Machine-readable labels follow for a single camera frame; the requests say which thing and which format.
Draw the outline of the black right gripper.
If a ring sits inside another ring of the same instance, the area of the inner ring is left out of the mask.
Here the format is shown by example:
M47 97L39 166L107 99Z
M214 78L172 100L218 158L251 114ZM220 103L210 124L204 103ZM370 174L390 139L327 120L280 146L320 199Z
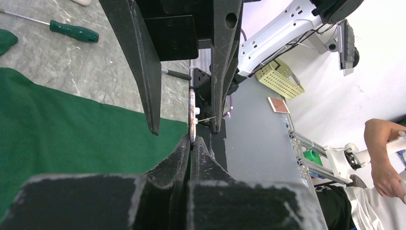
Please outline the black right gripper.
M195 59L211 48L212 132L238 64L242 0L101 0L136 81L147 126L159 134L161 61Z

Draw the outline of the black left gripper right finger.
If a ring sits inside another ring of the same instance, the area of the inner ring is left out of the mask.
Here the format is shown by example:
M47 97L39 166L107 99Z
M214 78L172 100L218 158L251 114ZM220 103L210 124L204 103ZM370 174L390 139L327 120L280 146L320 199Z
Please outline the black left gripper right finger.
M196 137L187 185L188 230L325 230L316 197L303 183L234 179Z

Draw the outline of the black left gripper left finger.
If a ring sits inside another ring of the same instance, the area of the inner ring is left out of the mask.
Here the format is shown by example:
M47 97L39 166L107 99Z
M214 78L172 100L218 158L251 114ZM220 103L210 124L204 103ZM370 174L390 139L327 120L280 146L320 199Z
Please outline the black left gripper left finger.
M40 174L21 186L3 230L183 230L191 142L145 174Z

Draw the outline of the round pink brooch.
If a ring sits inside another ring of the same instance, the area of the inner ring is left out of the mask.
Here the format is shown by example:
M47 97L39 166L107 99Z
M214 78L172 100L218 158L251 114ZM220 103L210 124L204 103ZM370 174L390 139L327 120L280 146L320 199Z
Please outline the round pink brooch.
M200 108L196 106L196 96L193 89L189 90L189 135L191 143L195 142L196 139L196 125L199 122L207 121L215 118L215 116L201 119L197 118L197 115L200 114Z

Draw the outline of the person's forearm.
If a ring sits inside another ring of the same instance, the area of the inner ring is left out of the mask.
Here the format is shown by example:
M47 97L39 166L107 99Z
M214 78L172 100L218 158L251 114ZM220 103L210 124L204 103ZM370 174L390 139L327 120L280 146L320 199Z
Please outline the person's forearm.
M372 166L389 165L387 142L397 139L406 127L391 121L370 119L365 122L364 141Z

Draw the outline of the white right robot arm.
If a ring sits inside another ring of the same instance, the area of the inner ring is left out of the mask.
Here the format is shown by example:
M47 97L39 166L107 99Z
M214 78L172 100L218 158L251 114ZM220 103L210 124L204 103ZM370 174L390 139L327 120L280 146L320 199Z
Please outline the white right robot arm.
M203 110L214 117L209 125L218 133L232 84L279 57L283 46L293 49L324 25L343 21L361 1L293 0L244 43L242 0L102 0L100 5L137 83L148 129L158 135L161 62L196 59L199 50L211 50Z

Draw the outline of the person's hand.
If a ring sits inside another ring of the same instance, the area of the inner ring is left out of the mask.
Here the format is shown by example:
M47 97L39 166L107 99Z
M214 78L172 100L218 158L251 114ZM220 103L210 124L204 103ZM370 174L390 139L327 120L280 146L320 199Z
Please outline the person's hand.
M381 196L397 197L404 204L405 191L401 185L402 178L393 168L388 158L371 160L372 180L375 189Z

